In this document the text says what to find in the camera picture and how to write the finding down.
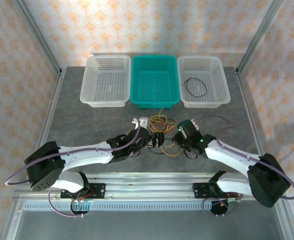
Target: rectangular basket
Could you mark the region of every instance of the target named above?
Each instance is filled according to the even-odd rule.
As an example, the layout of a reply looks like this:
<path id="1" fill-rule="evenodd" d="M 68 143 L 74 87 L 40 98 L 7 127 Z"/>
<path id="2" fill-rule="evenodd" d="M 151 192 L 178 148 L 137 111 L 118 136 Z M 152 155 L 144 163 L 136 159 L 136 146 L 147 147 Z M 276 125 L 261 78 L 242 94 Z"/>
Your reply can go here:
<path id="1" fill-rule="evenodd" d="M 98 55 L 88 58 L 80 101 L 93 108 L 124 107 L 130 98 L 131 58 Z"/>
<path id="2" fill-rule="evenodd" d="M 230 102 L 221 60 L 214 56 L 181 56 L 178 75 L 186 108 L 217 108 Z"/>
<path id="3" fill-rule="evenodd" d="M 142 55 L 132 60 L 130 100 L 139 108 L 171 108 L 180 101 L 177 60 Z"/>

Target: teal plastic basket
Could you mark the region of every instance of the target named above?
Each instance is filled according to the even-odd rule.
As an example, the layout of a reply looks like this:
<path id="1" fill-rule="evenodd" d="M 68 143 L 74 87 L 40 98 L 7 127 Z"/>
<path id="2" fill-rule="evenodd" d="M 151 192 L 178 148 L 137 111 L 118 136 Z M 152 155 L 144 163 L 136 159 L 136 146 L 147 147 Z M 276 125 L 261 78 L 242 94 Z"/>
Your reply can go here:
<path id="1" fill-rule="evenodd" d="M 143 55 L 132 60 L 130 100 L 141 109 L 171 108 L 180 101 L 177 60 Z"/>

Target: wall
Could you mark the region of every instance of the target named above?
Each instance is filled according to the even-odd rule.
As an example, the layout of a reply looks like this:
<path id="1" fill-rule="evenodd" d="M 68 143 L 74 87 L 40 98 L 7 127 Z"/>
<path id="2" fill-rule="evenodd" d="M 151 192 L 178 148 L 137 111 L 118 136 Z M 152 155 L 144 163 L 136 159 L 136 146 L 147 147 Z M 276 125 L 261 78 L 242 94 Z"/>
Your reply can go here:
<path id="1" fill-rule="evenodd" d="M 26 0 L 59 65 L 94 53 L 200 54 L 236 67 L 271 0 Z"/>
<path id="2" fill-rule="evenodd" d="M 294 180 L 294 0 L 284 1 L 241 78 L 264 150 Z"/>
<path id="3" fill-rule="evenodd" d="M 35 150 L 56 74 L 12 0 L 0 0 L 0 234 L 14 188 L 5 179 Z"/>

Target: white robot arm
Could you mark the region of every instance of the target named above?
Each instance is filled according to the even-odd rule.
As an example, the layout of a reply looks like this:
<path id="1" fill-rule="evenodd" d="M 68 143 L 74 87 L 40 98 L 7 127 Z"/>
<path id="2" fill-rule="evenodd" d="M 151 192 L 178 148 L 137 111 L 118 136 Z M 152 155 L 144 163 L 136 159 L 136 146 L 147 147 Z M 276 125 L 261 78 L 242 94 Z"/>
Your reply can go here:
<path id="1" fill-rule="evenodd" d="M 76 193 L 77 196 L 84 196 L 90 189 L 85 174 L 71 172 L 70 169 L 123 161 L 144 147 L 154 148 L 163 144 L 163 134 L 150 134 L 149 119 L 142 117 L 139 120 L 140 124 L 136 119 L 133 121 L 136 129 L 128 135 L 120 135 L 96 145 L 59 147 L 55 141 L 46 143 L 27 158 L 25 163 L 30 164 L 34 160 L 54 153 L 60 153 L 60 155 L 27 168 L 31 189 L 41 191 L 48 187 L 55 187 Z M 237 171 L 237 173 L 219 171 L 215 174 L 209 181 L 209 188 L 213 195 L 228 192 L 251 195 L 262 205 L 272 207 L 290 187 L 290 183 L 285 178 L 257 163 L 263 161 L 283 173 L 272 155 L 250 154 L 228 146 L 214 136 L 201 135 L 194 120 L 185 120 L 177 128 L 178 132 L 172 139 L 174 143 L 186 151 L 202 155 L 209 160 L 219 161 Z M 137 130 L 140 130 L 137 138 L 128 145 L 134 139 Z"/>

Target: white plastic basket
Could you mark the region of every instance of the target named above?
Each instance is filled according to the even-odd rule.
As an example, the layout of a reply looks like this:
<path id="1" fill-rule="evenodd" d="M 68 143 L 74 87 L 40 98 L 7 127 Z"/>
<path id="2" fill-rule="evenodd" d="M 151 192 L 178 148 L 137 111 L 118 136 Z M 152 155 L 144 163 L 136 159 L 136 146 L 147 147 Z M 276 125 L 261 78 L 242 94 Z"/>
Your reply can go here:
<path id="1" fill-rule="evenodd" d="M 180 97 L 186 108 L 217 108 L 230 102 L 221 60 L 215 56 L 177 59 Z"/>
<path id="2" fill-rule="evenodd" d="M 124 107 L 130 98 L 131 58 L 98 55 L 88 58 L 80 101 L 93 108 Z"/>

